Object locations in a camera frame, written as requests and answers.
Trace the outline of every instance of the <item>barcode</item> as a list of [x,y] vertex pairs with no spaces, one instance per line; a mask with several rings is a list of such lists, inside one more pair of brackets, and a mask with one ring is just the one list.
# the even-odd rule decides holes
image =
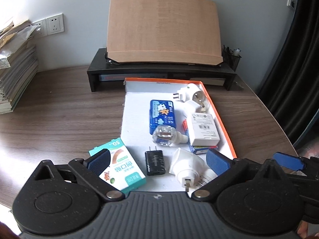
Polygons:
[[207,125],[199,125],[199,128],[201,128],[201,129],[204,129],[204,128],[210,129],[210,126],[207,126]]

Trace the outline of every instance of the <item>black monitor stand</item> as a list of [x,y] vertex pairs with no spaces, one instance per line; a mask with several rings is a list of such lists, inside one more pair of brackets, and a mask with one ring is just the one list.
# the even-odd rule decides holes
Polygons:
[[199,64],[174,63],[117,63],[107,57],[105,48],[100,48],[91,65],[87,69],[91,91],[95,92],[102,82],[101,76],[117,78],[125,77],[154,77],[167,79],[189,80],[190,78],[224,78],[224,87],[229,90],[236,73],[226,63],[217,66]]

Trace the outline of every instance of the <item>black curtain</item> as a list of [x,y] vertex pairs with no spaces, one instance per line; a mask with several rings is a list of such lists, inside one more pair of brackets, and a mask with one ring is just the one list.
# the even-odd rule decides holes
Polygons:
[[319,0],[297,0],[286,41],[259,98],[294,143],[319,107]]

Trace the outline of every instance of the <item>blue plastic case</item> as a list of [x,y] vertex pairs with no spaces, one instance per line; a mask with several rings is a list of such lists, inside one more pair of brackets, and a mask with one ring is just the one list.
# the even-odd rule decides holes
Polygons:
[[150,134],[158,125],[169,125],[176,128],[174,104],[172,101],[151,100]]

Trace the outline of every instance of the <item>white outlet plate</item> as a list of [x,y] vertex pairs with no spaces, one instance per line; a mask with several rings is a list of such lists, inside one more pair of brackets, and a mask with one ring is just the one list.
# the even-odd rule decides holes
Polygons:
[[295,10],[295,8],[296,8],[296,0],[287,0],[287,6],[291,10]]
[[47,23],[45,19],[33,22],[32,25],[37,26],[34,31],[34,37],[38,38],[47,36]]
[[45,19],[47,24],[47,34],[55,34],[64,31],[63,13]]

